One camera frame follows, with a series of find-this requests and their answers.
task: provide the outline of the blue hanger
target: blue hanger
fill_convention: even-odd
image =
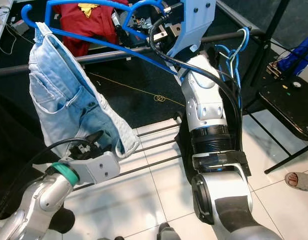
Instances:
[[[92,38],[92,37],[87,37],[87,36],[82,36],[82,35],[79,35],[79,34],[75,34],[75,33],[71,33],[71,32],[68,32],[68,31],[63,31],[63,30],[60,30],[60,29],[56,29],[56,28],[51,28],[50,27],[50,17],[51,17],[51,13],[52,13],[52,7],[55,6],[55,5],[61,5],[61,4],[78,4],[78,3],[81,3],[82,0],[49,0],[46,2],[46,12],[45,12],[45,24],[49,27],[49,29],[54,33],[54,34],[58,34],[58,35],[62,35],[62,36],[67,36],[67,37],[72,37],[72,38],[75,38],[75,39],[80,39],[80,40],[83,40],[83,41],[86,41],[86,42],[90,42],[90,43],[94,43],[94,44],[99,44],[99,45],[104,45],[104,46],[107,46],[109,48],[113,48],[113,49],[117,49],[117,50],[121,50],[121,51],[124,51],[126,53],[129,53],[131,55],[134,55],[136,57],[139,57],[145,61],[148,61],[150,62],[151,64],[154,64],[156,65],[157,67],[171,73],[171,74],[174,74],[174,75],[177,75],[176,72],[172,71],[169,67],[167,67],[166,65],[163,65],[159,62],[156,62],[154,61],[153,59],[149,58],[149,57],[146,57],[138,52],[135,52],[133,50],[130,50],[128,48],[125,48],[125,47],[122,47],[122,46],[119,46],[119,45],[115,45],[115,44],[112,44],[110,42],[106,42],[106,41],[102,41],[102,40],[98,40],[98,39],[95,39],[95,38]],[[118,2],[114,2],[114,1],[109,1],[109,0],[84,0],[83,1],[84,3],[87,3],[87,4],[99,4],[99,5],[104,5],[104,6],[110,6],[110,7],[114,7],[116,9],[121,9],[123,11],[127,11],[128,12],[128,15],[127,15],[127,18],[122,26],[122,28],[124,30],[126,30],[127,32],[130,32],[131,34],[134,34],[138,37],[140,37],[141,39],[146,39],[147,36],[143,33],[140,33],[130,27],[127,26],[130,18],[132,17],[132,14],[134,13],[134,11],[141,7],[141,6],[144,6],[144,5],[153,5],[153,6],[156,6],[158,7],[162,13],[164,13],[164,6],[162,5],[162,0],[141,0],[139,2],[137,2],[136,4],[134,4],[132,7],[129,7],[129,6],[126,6],[124,4],[120,4]],[[32,6],[30,4],[27,4],[25,5],[22,10],[21,10],[21,16],[24,20],[24,22],[29,25],[30,27],[32,28],[37,28],[37,25],[35,22],[33,22],[32,20],[30,20],[28,18],[28,12],[32,10]]]

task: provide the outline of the black carpet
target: black carpet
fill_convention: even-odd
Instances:
[[[30,18],[33,21],[43,21],[45,11],[45,0],[32,1],[33,10],[30,12]],[[10,17],[20,18],[20,10],[24,3],[15,3],[12,6]],[[208,29],[207,34],[210,36],[217,34],[224,34],[228,32],[235,32],[238,27],[231,22],[219,10],[216,10],[216,16],[213,24]],[[24,37],[32,40],[34,37],[34,29],[28,30]],[[3,49],[9,50],[13,37],[7,31],[4,31],[0,40],[0,45]],[[231,39],[217,42],[218,44],[225,44],[228,48],[236,48],[241,42],[241,39]],[[0,51],[0,68],[23,65],[28,62],[29,51],[31,44],[17,37],[12,55],[4,55]],[[252,60],[258,45],[253,40],[246,50],[240,55],[240,73],[241,78],[244,76],[250,61]],[[149,53],[149,57],[162,62],[155,54]],[[268,62],[273,60],[276,54],[271,52]],[[176,83],[174,77],[145,62],[139,58],[133,57],[126,61],[116,60],[103,63],[95,63],[86,65],[86,72],[91,81],[95,84],[97,90],[104,94],[109,101],[112,108],[121,115],[131,125],[132,128],[148,125],[151,123],[163,121],[171,118],[175,112],[184,111],[184,107],[169,100],[155,101],[154,96],[143,93],[125,86],[118,85],[103,78],[94,76],[89,73],[101,75],[116,82],[129,85],[133,88],[138,88],[143,91],[153,93],[155,95],[165,96],[180,104],[184,104],[184,97],[181,93],[179,85]],[[269,83],[272,78],[263,71],[260,76],[262,81],[258,87]],[[0,78],[0,94],[14,102],[21,110],[26,112],[32,118],[37,119],[37,115],[31,98],[28,93],[28,75],[18,74],[13,76],[5,76]],[[244,103],[248,103],[256,94],[257,88],[249,87],[243,89]],[[260,105],[255,105],[252,111],[260,110]]]

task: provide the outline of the red garment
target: red garment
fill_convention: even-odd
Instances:
[[[112,1],[128,4],[128,0]],[[113,9],[111,6],[100,5],[93,8],[90,17],[87,18],[76,3],[53,7],[56,13],[62,15],[60,19],[62,30],[87,37],[102,36],[108,42],[118,44],[115,27],[111,19]],[[75,57],[86,55],[90,44],[89,42],[66,36],[63,36],[63,43]]]

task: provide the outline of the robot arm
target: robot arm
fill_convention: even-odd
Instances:
[[[199,40],[214,19],[215,0],[208,4],[200,0],[181,2],[186,2],[185,22],[182,22],[181,35],[168,52],[172,57],[186,50],[196,52]],[[198,52],[187,63],[219,78],[208,59]],[[225,115],[219,86],[188,68],[180,68],[178,77],[186,99],[186,118],[194,153],[192,165],[198,171],[191,180],[197,217],[212,225],[220,240],[281,239],[251,215],[252,197],[247,182],[251,174],[245,154],[233,141],[241,139],[241,131],[237,131],[236,136],[229,133],[226,117],[233,116]]]
[[[212,225],[220,240],[278,240],[279,236],[251,215],[252,198],[247,183],[250,171],[237,144],[241,131],[235,136],[229,131],[227,119],[234,116],[225,114],[220,88],[230,100],[232,97],[206,56],[199,53],[200,39],[214,19],[215,7],[216,0],[180,0],[175,8],[165,9],[165,13],[171,13],[170,22],[159,24],[160,29],[171,33],[168,38],[161,40],[152,34],[150,37],[153,49],[154,39],[161,41],[161,50],[167,53],[160,54],[163,59],[182,60],[175,67],[186,99],[189,141],[194,153],[191,165],[198,172],[191,179],[195,213],[202,222]],[[175,17],[174,10],[180,15]],[[180,34],[174,31],[176,24],[181,27]],[[235,118],[241,121],[237,114],[240,115],[236,112]],[[43,179],[27,188],[19,209],[1,229],[0,240],[42,238],[75,184],[100,183],[119,174],[119,164],[111,152],[87,160],[73,159],[63,158]]]

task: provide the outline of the blue cloth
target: blue cloth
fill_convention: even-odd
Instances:
[[[119,158],[131,155],[139,139],[130,126],[97,92],[75,57],[50,29],[40,22],[37,26],[36,43],[29,56],[29,92],[45,144],[84,138],[103,130],[105,134],[98,141],[101,147],[111,144]],[[69,155],[72,144],[60,145],[54,152],[60,157]]]
[[[308,37],[296,49],[294,49],[287,57],[281,59],[278,62],[278,69],[282,72],[286,71],[293,65],[295,61],[298,60],[298,56],[295,54],[302,56],[307,51],[308,51]],[[301,60],[298,66],[296,67],[296,69],[294,70],[293,74],[298,76],[307,65],[308,65],[308,61]]]

